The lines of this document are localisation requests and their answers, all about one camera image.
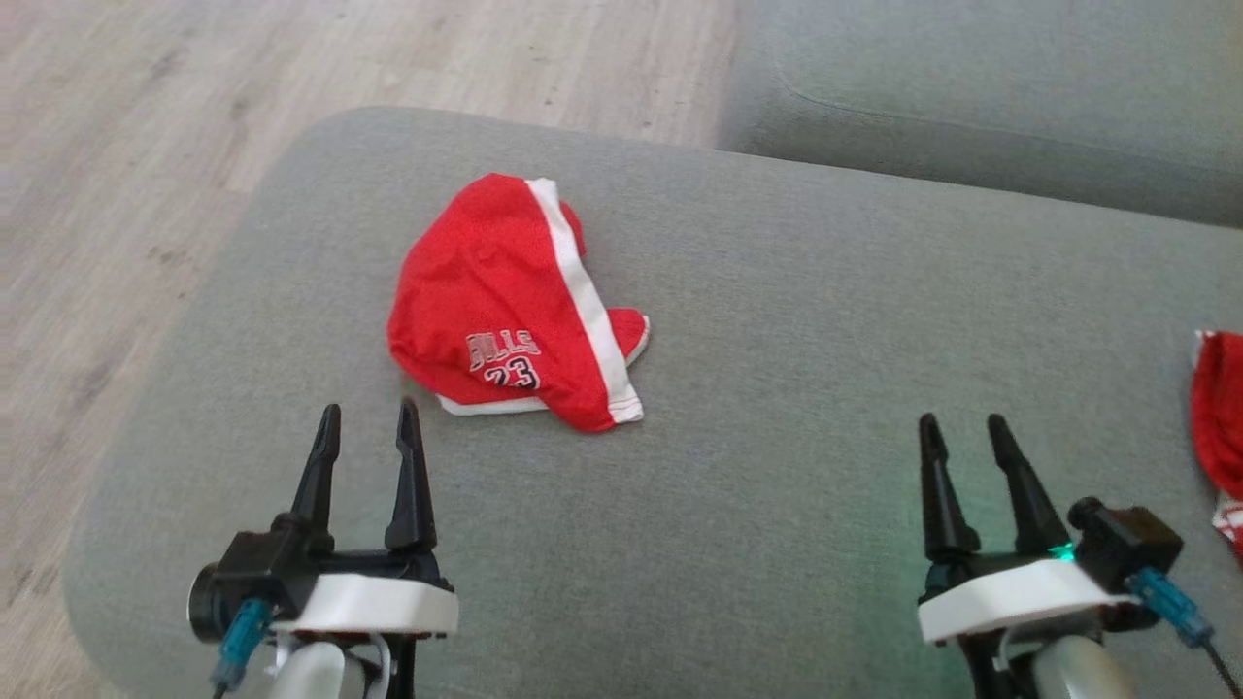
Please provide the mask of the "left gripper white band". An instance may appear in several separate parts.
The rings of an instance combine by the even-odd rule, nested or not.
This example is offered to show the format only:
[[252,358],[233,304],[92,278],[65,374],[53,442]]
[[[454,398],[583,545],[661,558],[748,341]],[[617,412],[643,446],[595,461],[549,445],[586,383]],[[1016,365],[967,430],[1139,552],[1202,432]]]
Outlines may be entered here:
[[298,616],[280,614],[272,631],[287,634],[390,634],[447,637],[460,627],[460,601],[433,549],[438,529],[416,404],[403,398],[395,445],[401,456],[387,526],[390,551],[337,551],[329,535],[333,470],[339,456],[342,410],[328,404],[291,516],[308,537],[317,578]]

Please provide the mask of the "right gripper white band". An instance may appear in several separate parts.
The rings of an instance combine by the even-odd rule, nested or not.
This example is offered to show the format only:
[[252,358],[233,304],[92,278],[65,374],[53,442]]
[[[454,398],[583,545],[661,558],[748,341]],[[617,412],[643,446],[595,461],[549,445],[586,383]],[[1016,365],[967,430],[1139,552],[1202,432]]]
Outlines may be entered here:
[[989,415],[989,442],[1009,488],[1016,553],[976,553],[979,535],[960,507],[937,417],[920,417],[924,557],[929,560],[926,590],[919,601],[924,642],[942,646],[1060,616],[1137,606],[1135,595],[1108,591],[1075,560],[1022,556],[1053,553],[1070,544],[1070,535],[1003,415]]

